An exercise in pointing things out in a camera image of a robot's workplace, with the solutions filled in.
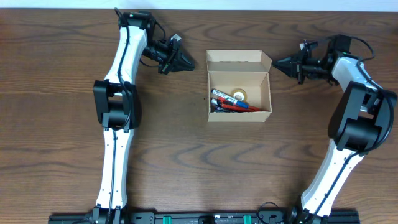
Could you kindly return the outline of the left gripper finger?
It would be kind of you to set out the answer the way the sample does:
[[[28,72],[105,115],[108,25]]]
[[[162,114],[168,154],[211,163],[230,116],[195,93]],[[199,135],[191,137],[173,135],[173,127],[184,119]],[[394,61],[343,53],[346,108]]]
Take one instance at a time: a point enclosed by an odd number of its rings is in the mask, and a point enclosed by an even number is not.
[[[194,66],[194,61],[182,51],[178,52],[178,65],[179,66]]]
[[[181,72],[181,71],[194,71],[195,64],[194,63],[187,63],[185,61],[175,61],[170,71],[171,72]]]

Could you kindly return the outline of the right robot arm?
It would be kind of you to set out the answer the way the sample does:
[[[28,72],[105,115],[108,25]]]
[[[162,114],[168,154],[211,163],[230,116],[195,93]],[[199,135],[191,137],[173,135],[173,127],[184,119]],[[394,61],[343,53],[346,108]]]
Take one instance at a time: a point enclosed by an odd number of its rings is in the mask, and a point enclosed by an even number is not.
[[[321,59],[312,56],[321,41],[306,40],[299,52],[272,63],[299,83],[324,79],[343,90],[328,125],[326,156],[296,206],[284,215],[284,223],[360,222],[356,210],[334,210],[332,205],[354,167],[390,135],[397,95],[378,85],[365,70],[365,59],[350,52],[353,39],[343,34],[325,38],[328,47]]]

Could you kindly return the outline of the red black stapler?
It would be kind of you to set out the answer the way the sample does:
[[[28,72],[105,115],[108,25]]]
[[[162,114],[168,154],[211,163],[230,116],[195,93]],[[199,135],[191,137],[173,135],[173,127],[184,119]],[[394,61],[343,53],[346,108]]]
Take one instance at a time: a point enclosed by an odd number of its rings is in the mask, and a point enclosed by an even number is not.
[[[231,110],[216,106],[214,109],[215,113],[231,113]]]

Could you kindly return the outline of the yellow tape roll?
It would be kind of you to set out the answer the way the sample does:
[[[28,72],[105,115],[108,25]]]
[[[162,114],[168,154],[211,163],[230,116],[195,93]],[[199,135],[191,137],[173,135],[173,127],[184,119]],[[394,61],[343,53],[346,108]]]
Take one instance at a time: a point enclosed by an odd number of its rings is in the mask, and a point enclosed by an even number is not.
[[[237,88],[237,89],[233,90],[232,96],[235,99],[237,99],[239,101],[243,101],[243,102],[245,102],[248,98],[247,93],[241,88]]]

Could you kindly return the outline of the cardboard box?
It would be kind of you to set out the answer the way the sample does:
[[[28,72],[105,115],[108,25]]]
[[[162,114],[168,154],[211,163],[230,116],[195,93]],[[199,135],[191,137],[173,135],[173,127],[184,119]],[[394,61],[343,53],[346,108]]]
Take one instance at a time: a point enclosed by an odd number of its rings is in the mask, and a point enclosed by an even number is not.
[[[261,50],[208,50],[208,100],[216,99],[212,89],[232,96],[241,88],[247,93],[244,102],[262,111],[242,113],[215,113],[208,103],[209,122],[265,122],[272,114],[269,70],[272,60]]]

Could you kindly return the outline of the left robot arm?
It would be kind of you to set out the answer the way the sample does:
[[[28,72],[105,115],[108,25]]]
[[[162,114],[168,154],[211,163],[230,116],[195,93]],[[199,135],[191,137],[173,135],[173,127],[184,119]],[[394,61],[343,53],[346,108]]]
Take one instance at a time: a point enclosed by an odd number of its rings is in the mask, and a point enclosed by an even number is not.
[[[154,39],[160,24],[151,12],[117,9],[115,13],[120,37],[118,49],[108,74],[93,85],[96,114],[104,136],[101,187],[93,211],[83,223],[129,223],[126,179],[129,150],[142,118],[135,85],[141,58],[155,61],[154,67],[163,75],[195,69],[193,60],[181,50],[179,35]]]

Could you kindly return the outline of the blue whiteboard marker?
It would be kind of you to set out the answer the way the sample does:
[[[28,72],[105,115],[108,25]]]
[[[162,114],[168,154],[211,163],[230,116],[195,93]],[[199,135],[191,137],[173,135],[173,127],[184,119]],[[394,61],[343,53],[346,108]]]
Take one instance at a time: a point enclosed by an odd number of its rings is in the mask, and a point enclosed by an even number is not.
[[[221,92],[219,90],[212,89],[211,92],[212,92],[212,94],[214,94],[214,95],[216,95],[218,97],[224,98],[226,101],[230,101],[230,102],[236,104],[237,106],[240,106],[240,107],[245,108],[245,109],[249,108],[248,104],[243,103],[242,101],[239,101],[239,100],[233,98],[232,96],[229,96],[226,93],[223,93],[223,92]]]

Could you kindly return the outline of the red utility knife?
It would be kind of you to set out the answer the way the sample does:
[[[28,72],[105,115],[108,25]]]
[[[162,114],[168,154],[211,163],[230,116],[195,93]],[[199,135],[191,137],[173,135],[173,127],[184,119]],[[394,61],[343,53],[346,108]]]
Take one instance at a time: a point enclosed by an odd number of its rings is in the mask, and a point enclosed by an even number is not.
[[[217,97],[217,105],[221,108],[227,109],[227,110],[232,110],[232,111],[237,111],[237,112],[256,112],[256,111],[262,111],[260,108],[257,108],[255,106],[248,106],[247,108],[244,108],[242,106],[238,106],[237,104],[230,102],[222,97]]]

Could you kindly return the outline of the black whiteboard marker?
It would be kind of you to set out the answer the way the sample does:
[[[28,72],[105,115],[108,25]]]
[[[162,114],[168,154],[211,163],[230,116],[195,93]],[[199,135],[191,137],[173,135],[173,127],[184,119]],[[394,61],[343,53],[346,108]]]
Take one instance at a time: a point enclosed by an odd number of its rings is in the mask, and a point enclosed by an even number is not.
[[[211,99],[211,104],[214,106],[214,109],[215,109],[216,106],[222,107],[221,101],[217,100],[217,99],[214,99],[214,98]]]

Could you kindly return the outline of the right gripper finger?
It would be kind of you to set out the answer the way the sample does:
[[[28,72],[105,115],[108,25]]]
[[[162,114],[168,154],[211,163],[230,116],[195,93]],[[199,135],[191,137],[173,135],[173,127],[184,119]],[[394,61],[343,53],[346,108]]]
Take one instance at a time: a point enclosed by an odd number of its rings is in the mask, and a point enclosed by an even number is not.
[[[297,69],[294,65],[276,63],[275,68],[277,68],[290,78],[297,78]]]
[[[291,66],[292,64],[292,56],[275,60],[272,62],[273,66]]]

